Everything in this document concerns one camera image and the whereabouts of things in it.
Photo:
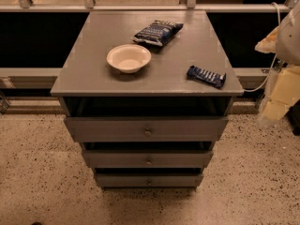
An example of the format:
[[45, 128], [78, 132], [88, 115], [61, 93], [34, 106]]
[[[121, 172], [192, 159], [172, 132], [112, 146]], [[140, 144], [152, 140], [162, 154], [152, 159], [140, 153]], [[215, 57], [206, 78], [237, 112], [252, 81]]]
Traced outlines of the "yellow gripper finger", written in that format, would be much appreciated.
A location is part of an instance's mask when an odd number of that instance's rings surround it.
[[262, 118], [278, 121], [299, 100], [300, 67], [284, 68], [279, 72], [271, 95], [262, 107]]
[[259, 53], [275, 53], [278, 40], [278, 27], [274, 28], [264, 39], [259, 41], [255, 50]]

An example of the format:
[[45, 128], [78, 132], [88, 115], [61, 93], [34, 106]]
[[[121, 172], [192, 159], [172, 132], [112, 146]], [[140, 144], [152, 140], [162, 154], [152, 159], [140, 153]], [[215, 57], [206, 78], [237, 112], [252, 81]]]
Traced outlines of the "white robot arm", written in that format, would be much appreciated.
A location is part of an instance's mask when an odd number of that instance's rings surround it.
[[288, 64], [277, 76], [262, 117], [277, 121], [300, 100], [300, 2], [271, 33], [257, 43], [260, 53], [274, 53], [277, 59]]

